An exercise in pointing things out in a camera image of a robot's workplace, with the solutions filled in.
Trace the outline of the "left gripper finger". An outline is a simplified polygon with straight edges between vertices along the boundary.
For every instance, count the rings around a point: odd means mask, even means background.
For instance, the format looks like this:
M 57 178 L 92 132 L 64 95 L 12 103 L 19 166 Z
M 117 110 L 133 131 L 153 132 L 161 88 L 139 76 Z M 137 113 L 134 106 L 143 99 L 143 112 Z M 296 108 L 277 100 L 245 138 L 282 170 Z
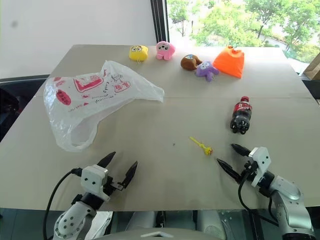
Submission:
M 115 156 L 116 152 L 113 151 L 111 153 L 109 153 L 107 156 L 105 156 L 104 158 L 102 158 L 97 165 L 102 167 L 102 168 L 106 168 L 108 166 L 108 164 L 112 161 L 113 157 Z
M 124 188 L 127 188 L 130 184 L 131 180 L 133 179 L 135 172 L 137 170 L 138 162 L 135 161 L 132 166 L 128 169 L 128 171 L 125 174 L 124 180 L 121 182 L 122 186 Z

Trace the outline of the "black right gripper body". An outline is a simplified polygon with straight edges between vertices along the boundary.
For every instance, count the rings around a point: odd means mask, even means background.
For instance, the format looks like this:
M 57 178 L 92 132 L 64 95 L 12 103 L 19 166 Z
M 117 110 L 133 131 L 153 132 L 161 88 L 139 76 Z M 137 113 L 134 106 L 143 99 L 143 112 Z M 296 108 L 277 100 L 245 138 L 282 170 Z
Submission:
M 253 155 L 248 156 L 248 160 L 244 165 L 244 169 L 240 175 L 240 183 L 249 181 L 252 183 L 257 176 L 258 163 L 254 160 Z

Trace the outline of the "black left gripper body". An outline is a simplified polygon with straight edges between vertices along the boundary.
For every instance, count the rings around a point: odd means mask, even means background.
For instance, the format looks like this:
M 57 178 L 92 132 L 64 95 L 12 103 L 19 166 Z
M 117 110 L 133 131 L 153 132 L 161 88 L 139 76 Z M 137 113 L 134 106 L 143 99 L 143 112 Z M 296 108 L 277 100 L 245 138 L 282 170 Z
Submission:
M 127 179 L 125 178 L 122 182 L 114 182 L 111 176 L 108 176 L 106 183 L 103 185 L 103 192 L 107 196 L 111 196 L 114 191 L 122 191 L 127 188 Z

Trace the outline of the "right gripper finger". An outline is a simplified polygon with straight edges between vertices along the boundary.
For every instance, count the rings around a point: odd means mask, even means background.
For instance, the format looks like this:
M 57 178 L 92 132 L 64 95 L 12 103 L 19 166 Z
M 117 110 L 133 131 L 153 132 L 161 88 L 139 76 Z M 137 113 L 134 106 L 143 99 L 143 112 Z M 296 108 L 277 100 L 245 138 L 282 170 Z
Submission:
M 251 150 L 249 150 L 248 148 L 246 148 L 244 146 L 236 144 L 236 143 L 232 143 L 231 147 L 234 149 L 234 151 L 236 153 L 238 153 L 239 155 L 241 155 L 243 157 L 248 157 L 251 153 Z
M 242 180 L 242 176 L 238 174 L 233 168 L 225 161 L 217 158 L 216 159 L 220 167 L 231 177 L 233 178 L 237 183 L 240 183 Z

